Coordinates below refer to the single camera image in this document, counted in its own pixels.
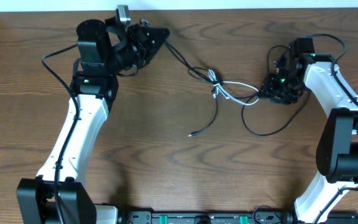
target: wooden surface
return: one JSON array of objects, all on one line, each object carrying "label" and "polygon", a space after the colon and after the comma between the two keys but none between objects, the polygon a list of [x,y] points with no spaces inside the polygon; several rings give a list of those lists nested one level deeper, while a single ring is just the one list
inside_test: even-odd
[{"label": "wooden surface", "polygon": [[[225,79],[259,86],[265,56],[277,44],[325,32],[344,39],[341,71],[358,93],[358,9],[136,11],[168,27],[170,42],[192,65],[207,65]],[[68,95],[43,68],[41,56],[76,42],[76,26],[113,12],[0,13],[0,223],[20,223],[16,187],[34,178],[62,128]],[[341,47],[319,39],[316,50]],[[78,50],[48,63],[70,81]],[[220,101],[211,128],[187,135],[212,117],[211,85],[192,79],[163,47],[135,78],[119,78],[117,100],[101,128],[86,177],[94,203],[155,210],[253,210],[288,208],[316,173],[314,155],[325,115],[312,96],[304,111],[279,134],[257,138],[241,123],[241,107]],[[237,95],[250,93],[233,89]],[[246,108],[259,133],[281,127],[299,107],[267,100]],[[358,193],[338,210],[357,210]]]}]

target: white wall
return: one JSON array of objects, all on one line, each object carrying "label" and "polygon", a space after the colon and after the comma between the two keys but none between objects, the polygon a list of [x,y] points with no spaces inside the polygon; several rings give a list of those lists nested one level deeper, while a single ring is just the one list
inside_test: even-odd
[{"label": "white wall", "polygon": [[0,0],[0,12],[358,7],[358,0]]}]

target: tabletop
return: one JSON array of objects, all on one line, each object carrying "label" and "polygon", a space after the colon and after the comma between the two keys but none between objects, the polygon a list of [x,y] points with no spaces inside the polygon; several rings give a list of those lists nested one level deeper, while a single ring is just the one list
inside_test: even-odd
[{"label": "tabletop", "polygon": [[[42,66],[42,55],[74,44],[80,22],[112,16],[112,11],[0,13],[0,223],[22,222],[16,187],[21,178],[35,177],[67,115],[69,96]],[[339,61],[342,75],[358,94],[358,9],[131,11],[131,16],[169,28],[170,43],[192,66],[253,86],[267,74],[272,46],[315,33],[336,35],[349,46]],[[325,38],[315,41],[315,49],[333,55],[342,50]],[[274,52],[272,60],[280,54]],[[70,82],[78,57],[75,49],[48,64]],[[317,171],[316,146],[326,122],[317,99],[312,94],[282,132],[261,138],[244,128],[240,105],[220,98],[213,125],[189,138],[213,117],[211,89],[190,77],[165,47],[138,77],[119,77],[86,176],[93,202],[156,211],[290,208]],[[244,118],[255,132],[267,133],[299,106],[260,100],[245,108]],[[358,212],[358,192],[348,193],[335,209]]]}]

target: white cable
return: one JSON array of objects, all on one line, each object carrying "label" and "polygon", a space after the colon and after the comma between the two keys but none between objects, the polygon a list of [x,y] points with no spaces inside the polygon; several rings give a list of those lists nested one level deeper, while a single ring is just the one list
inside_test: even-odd
[{"label": "white cable", "polygon": [[[208,76],[209,76],[209,79],[212,81],[212,82],[217,82],[217,79],[216,79],[216,75],[214,73],[214,71],[212,70],[208,70]],[[235,85],[243,85],[243,86],[246,86],[248,88],[251,88],[251,89],[254,89],[256,92],[259,92],[259,90],[253,86],[250,86],[250,85],[247,85],[245,83],[239,83],[239,82],[229,82],[229,81],[223,81],[224,84],[235,84]],[[244,105],[244,106],[250,106],[250,105],[253,105],[255,104],[256,102],[259,101],[259,97],[256,96],[256,100],[252,103],[244,103],[243,101],[241,100],[238,100],[236,98],[234,98],[232,95],[230,95],[223,87],[220,83],[217,83],[217,84],[214,84],[214,87],[215,87],[215,93],[213,94],[213,97],[216,98],[218,97],[219,95],[219,92],[222,93],[222,95],[228,99],[228,100],[232,100],[232,101],[235,101],[241,105]]]}]

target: green tape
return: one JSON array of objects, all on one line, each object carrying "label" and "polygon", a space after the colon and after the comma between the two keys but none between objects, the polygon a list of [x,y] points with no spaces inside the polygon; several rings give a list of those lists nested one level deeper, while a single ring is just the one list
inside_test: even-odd
[{"label": "green tape", "polygon": [[168,215],[160,215],[160,224],[168,224]]},{"label": "green tape", "polygon": [[248,217],[247,216],[240,216],[240,224],[248,224]]}]

